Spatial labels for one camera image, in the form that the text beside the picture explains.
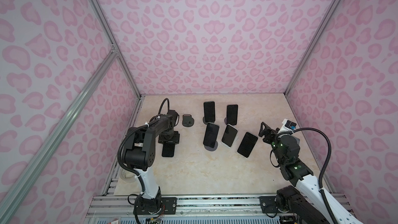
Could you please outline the black round stand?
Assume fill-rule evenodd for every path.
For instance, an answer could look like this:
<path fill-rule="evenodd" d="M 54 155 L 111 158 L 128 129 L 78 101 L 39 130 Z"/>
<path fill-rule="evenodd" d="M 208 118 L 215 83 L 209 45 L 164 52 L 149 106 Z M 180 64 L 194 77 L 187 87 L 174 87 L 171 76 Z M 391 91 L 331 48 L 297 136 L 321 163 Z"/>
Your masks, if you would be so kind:
<path fill-rule="evenodd" d="M 194 119 L 192 115 L 182 115 L 182 125 L 187 128 L 192 127 L 194 125 Z"/>

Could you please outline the purple-grey round stand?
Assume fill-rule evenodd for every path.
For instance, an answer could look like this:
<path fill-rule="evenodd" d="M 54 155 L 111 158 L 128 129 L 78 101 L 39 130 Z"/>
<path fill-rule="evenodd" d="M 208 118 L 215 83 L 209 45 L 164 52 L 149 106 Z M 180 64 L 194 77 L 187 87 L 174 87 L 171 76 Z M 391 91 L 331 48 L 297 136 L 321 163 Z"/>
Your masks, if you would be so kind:
<path fill-rule="evenodd" d="M 206 145 L 205 145 L 204 147 L 205 147 L 205 149 L 208 150 L 208 151 L 215 151 L 215 150 L 218 148 L 218 142 L 215 141 L 215 144 L 214 144 L 213 147 L 211 147 L 211 146 L 206 146 Z"/>

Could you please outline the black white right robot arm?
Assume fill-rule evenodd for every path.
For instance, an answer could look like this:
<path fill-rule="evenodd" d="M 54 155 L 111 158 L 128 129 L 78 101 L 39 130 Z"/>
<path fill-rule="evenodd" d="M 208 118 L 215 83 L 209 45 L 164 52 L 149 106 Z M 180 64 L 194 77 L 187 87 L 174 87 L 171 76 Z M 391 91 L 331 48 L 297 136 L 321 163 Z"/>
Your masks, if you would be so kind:
<path fill-rule="evenodd" d="M 300 145 L 295 133 L 304 131 L 296 123 L 285 119 L 276 130 L 261 123 L 259 137 L 270 144 L 271 156 L 276 158 L 275 168 L 280 169 L 283 178 L 290 186 L 279 189 L 274 201 L 261 197 L 262 211 L 270 218 L 278 213 L 292 213 L 299 222 L 307 224 L 358 224 L 360 221 L 343 207 L 324 187 L 323 177 L 331 157 L 331 142 L 320 130 L 310 128 L 326 140 L 328 152 L 319 176 L 299 158 Z"/>

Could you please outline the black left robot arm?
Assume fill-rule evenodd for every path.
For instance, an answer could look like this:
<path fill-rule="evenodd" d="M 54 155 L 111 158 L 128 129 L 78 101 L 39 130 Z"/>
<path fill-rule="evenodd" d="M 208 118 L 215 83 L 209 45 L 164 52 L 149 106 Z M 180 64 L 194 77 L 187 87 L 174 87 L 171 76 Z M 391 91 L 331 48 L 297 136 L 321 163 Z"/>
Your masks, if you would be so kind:
<path fill-rule="evenodd" d="M 161 190 L 154 179 L 152 165 L 156 154 L 156 142 L 163 145 L 162 156 L 173 157 L 180 134 L 174 130 L 179 120 L 175 110 L 158 114 L 140 127 L 129 128 L 117 152 L 121 168 L 135 174 L 141 184 L 140 199 L 157 208 L 161 204 Z"/>

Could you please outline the white stand front right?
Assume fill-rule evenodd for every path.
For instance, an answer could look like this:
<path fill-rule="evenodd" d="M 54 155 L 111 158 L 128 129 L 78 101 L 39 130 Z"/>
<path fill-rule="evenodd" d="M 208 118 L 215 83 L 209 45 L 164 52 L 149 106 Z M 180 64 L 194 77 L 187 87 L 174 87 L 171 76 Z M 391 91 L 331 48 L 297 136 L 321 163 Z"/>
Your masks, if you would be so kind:
<path fill-rule="evenodd" d="M 250 132 L 247 132 L 245 134 L 245 156 L 248 158 L 253 151 L 256 143 L 257 143 L 258 137 Z"/>

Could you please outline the grey round stand back right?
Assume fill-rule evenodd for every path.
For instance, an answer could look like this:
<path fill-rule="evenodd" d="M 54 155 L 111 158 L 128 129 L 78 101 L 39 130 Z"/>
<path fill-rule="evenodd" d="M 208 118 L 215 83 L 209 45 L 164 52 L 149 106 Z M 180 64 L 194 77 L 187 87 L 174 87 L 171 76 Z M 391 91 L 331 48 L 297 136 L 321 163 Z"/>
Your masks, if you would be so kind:
<path fill-rule="evenodd" d="M 237 125 L 238 121 L 237 121 L 237 118 L 235 118 L 235 119 L 225 118 L 224 123 L 234 126 L 234 125 Z"/>

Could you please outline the clear tape roll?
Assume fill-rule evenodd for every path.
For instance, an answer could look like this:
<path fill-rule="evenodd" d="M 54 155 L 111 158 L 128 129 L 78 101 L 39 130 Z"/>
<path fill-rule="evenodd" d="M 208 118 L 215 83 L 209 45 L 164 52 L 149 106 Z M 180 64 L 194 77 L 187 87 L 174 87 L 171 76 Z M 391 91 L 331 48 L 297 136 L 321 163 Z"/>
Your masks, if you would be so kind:
<path fill-rule="evenodd" d="M 122 169 L 120 172 L 120 178 L 126 183 L 134 183 L 137 180 L 136 174 L 133 172 L 129 172 L 127 170 Z"/>

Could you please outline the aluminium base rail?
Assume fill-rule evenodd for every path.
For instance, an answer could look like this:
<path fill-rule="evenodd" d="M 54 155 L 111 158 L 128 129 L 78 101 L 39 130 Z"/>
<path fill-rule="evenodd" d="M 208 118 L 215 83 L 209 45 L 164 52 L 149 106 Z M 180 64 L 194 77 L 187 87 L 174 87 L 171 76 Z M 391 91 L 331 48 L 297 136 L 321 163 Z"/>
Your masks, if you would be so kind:
<path fill-rule="evenodd" d="M 135 196 L 94 197 L 85 224 L 302 224 L 292 213 L 270 218 L 262 211 L 261 197 L 274 201 L 273 194 L 169 195 L 166 210 L 158 219 L 133 214 Z"/>

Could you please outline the aluminium frame post left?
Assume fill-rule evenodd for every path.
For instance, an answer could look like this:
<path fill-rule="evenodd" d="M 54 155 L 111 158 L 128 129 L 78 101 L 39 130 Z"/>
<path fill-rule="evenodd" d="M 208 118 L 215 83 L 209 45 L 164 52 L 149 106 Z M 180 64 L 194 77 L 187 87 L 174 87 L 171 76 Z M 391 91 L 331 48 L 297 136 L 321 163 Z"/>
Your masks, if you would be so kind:
<path fill-rule="evenodd" d="M 109 24 L 108 20 L 106 19 L 106 16 L 105 16 L 104 11 L 100 5 L 99 0 L 88 0 L 88 2 L 90 3 L 90 5 L 94 11 L 94 13 L 98 19 L 98 22 L 99 22 L 105 36 L 107 37 L 108 42 L 110 43 L 110 45 L 112 47 L 112 50 L 116 53 L 116 58 L 117 58 L 119 64 L 121 65 L 125 76 L 127 77 L 128 83 L 130 84 L 131 88 L 133 89 L 135 96 L 138 99 L 140 99 L 142 97 L 142 95 L 140 94 L 138 87 L 133 79 L 132 73 L 129 70 L 127 62 L 124 59 L 124 56 L 119 48 L 119 45 L 115 39 L 112 29 L 110 28 L 110 24 Z"/>

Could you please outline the aluminium frame post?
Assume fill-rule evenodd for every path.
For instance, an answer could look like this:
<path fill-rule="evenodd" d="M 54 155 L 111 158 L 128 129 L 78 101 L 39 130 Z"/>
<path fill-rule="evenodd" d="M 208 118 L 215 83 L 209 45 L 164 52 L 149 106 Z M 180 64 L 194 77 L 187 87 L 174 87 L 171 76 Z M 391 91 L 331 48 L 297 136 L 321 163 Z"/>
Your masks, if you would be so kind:
<path fill-rule="evenodd" d="M 328 8 L 325 11 L 324 16 L 321 18 L 318 28 L 316 29 L 311 41 L 309 42 L 309 45 L 308 45 L 306 51 L 304 52 L 300 62 L 298 63 L 296 70 L 293 73 L 291 81 L 289 82 L 289 84 L 284 92 L 285 97 L 288 97 L 288 95 L 293 91 L 293 87 L 299 80 L 301 73 L 303 72 L 308 61 L 310 60 L 316 46 L 318 45 L 319 41 L 322 38 L 322 35 L 327 30 L 328 25 L 332 21 L 335 13 L 337 12 L 337 10 L 340 7 L 340 5 L 342 4 L 342 2 L 343 2 L 343 0 L 332 0 L 331 3 L 329 4 Z"/>
<path fill-rule="evenodd" d="M 133 89 L 135 96 L 138 99 L 140 99 L 142 97 L 142 95 L 140 94 L 138 87 L 133 79 L 132 73 L 129 70 L 127 62 L 124 59 L 124 56 L 119 48 L 119 45 L 115 39 L 112 29 L 110 28 L 110 24 L 109 24 L 108 20 L 106 19 L 106 16 L 105 16 L 104 11 L 100 5 L 99 0 L 88 0 L 88 2 L 90 3 L 90 5 L 94 11 L 94 13 L 98 19 L 98 22 L 99 22 L 105 36 L 107 37 L 108 42 L 110 43 L 110 45 L 112 47 L 112 50 L 116 53 L 116 58 L 117 58 L 119 64 L 121 65 L 125 76 L 127 77 L 128 83 L 130 84 L 131 88 Z"/>

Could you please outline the aluminium frame post right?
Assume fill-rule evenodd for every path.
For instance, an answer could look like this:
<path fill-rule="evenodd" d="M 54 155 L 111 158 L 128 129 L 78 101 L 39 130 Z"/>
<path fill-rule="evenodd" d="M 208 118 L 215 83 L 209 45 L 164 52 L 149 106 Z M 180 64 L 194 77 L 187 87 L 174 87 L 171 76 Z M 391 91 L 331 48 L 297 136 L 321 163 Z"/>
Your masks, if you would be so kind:
<path fill-rule="evenodd" d="M 332 21 L 335 13 L 337 12 L 337 10 L 340 7 L 340 5 L 342 4 L 342 2 L 343 2 L 343 0 L 332 0 L 331 3 L 329 4 L 328 8 L 325 11 L 324 16 L 321 18 L 318 28 L 316 29 L 311 41 L 309 42 L 309 45 L 308 45 L 306 51 L 304 52 L 300 62 L 298 63 L 296 70 L 293 73 L 291 81 L 289 82 L 289 84 L 284 92 L 285 97 L 288 97 L 288 95 L 293 91 L 293 87 L 299 80 L 301 73 L 303 72 L 308 61 L 310 60 L 316 46 L 318 45 L 319 41 L 322 38 L 322 35 L 327 30 L 328 25 Z"/>

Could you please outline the aluminium diagonal frame bar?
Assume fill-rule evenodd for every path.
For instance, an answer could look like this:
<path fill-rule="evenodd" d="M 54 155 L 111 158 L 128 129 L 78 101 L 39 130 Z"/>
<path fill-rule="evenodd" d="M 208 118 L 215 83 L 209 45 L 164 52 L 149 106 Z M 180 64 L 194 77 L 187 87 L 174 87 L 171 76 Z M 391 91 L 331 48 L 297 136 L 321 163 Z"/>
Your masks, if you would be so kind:
<path fill-rule="evenodd" d="M 10 188 L 10 191 L 1 202 L 2 224 L 8 224 L 11 221 L 15 212 L 25 200 L 31 188 L 34 186 L 42 171 L 53 157 L 59 145 L 68 134 L 76 119 L 79 117 L 85 105 L 88 103 L 91 96 L 117 57 L 117 51 L 110 51 L 106 59 L 98 67 L 96 72 L 83 87 L 80 94 L 70 105 L 63 118 L 58 122 L 51 134 L 47 137 L 39 151 L 23 170 L 18 180 L 16 180 L 16 182 Z"/>

